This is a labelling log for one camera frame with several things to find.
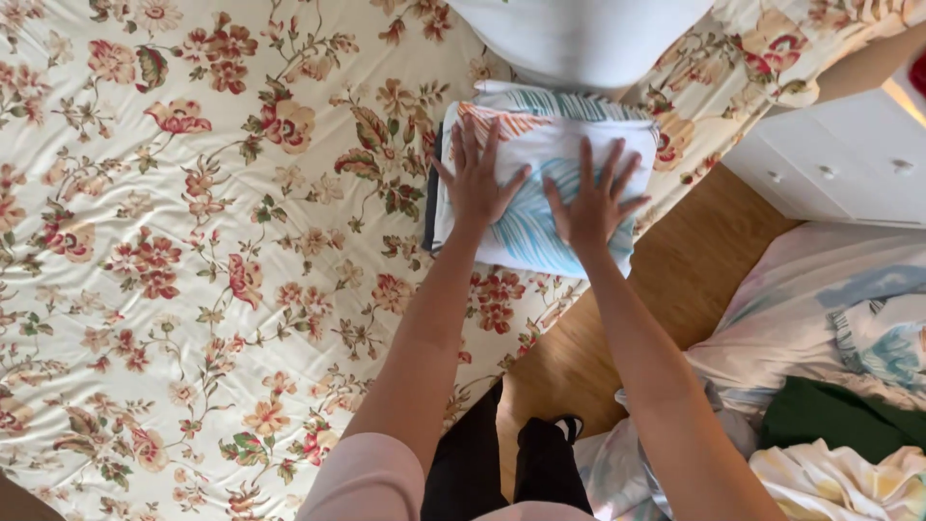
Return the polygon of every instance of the wooden floor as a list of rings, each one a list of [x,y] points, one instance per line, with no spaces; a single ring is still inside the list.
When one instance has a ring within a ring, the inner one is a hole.
[[[632,257],[631,286],[682,349],[710,336],[740,282],[769,243],[799,222],[785,219],[718,165],[644,235]],[[627,413],[592,291],[583,295],[505,378],[498,408],[502,491],[514,489],[517,435],[532,416],[575,413],[585,436]]]

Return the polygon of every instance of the hand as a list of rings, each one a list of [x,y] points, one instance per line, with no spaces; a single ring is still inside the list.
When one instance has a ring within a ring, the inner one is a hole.
[[[508,184],[499,186],[495,181],[495,153],[498,150],[500,121],[496,119],[492,123],[482,159],[479,158],[476,123],[472,116],[464,115],[463,125],[465,128],[460,129],[459,123],[455,124],[452,131],[457,175],[451,175],[438,158],[432,157],[431,165],[447,185],[457,223],[485,228],[502,218],[508,203],[531,173],[531,167],[524,166]]]
[[[595,186],[592,143],[587,137],[582,139],[579,153],[579,195],[568,207],[559,197],[556,183],[549,177],[544,178],[544,193],[553,211],[557,235],[563,242],[572,245],[580,255],[589,248],[605,246],[618,229],[618,225],[651,199],[649,196],[643,196],[624,203],[618,202],[641,160],[640,154],[634,153],[627,168],[620,173],[617,181],[614,180],[614,171],[618,168],[625,143],[624,139],[619,139],[614,144],[601,170],[598,186]]]

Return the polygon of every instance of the person's left hand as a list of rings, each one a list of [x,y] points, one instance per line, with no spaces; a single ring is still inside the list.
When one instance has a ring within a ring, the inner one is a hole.
[[[438,158],[431,157],[431,164],[447,185],[457,222],[485,227],[502,218],[508,203],[530,175],[531,166],[525,165],[508,184],[499,186],[495,181],[495,153],[498,150],[500,121],[493,121],[481,159],[476,123],[471,115],[463,116],[463,125],[461,129],[459,123],[455,124],[452,131],[457,175],[452,175]]]

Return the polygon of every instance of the green fabric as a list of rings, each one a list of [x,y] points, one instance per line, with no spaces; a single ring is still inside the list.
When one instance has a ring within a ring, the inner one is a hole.
[[[823,438],[871,464],[912,445],[926,451],[926,412],[904,411],[846,389],[788,376],[762,419],[759,448],[791,447]]]

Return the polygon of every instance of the orange leaf print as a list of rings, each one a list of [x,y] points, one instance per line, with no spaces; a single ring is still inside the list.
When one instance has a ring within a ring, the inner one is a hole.
[[[536,128],[553,124],[553,118],[534,116],[532,114],[512,114],[511,112],[477,107],[471,103],[460,103],[457,106],[457,116],[461,120],[464,114],[472,115],[473,122],[476,124],[476,142],[479,144],[479,150],[482,150],[485,142],[489,140],[489,129],[492,127],[494,118],[498,118],[502,122],[501,132],[498,133],[498,140],[502,143],[511,141]],[[454,149],[451,145],[449,158],[453,160],[454,155]]]

